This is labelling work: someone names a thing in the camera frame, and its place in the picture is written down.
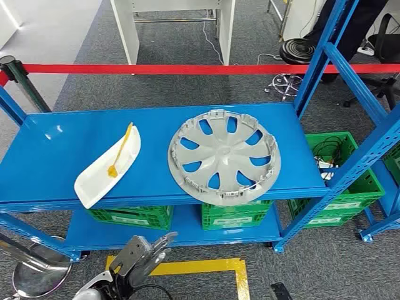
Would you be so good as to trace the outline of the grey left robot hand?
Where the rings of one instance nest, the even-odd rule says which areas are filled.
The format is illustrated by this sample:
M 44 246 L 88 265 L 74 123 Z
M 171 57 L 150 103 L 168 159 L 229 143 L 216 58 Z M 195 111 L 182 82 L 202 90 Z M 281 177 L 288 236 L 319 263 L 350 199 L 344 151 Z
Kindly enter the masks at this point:
M 130 287 L 137 288 L 162 263 L 171 252 L 169 245 L 177 235 L 177 231 L 169 232 L 152 243 L 143 236 L 135 235 L 118 255 L 120 269 L 117 274 Z

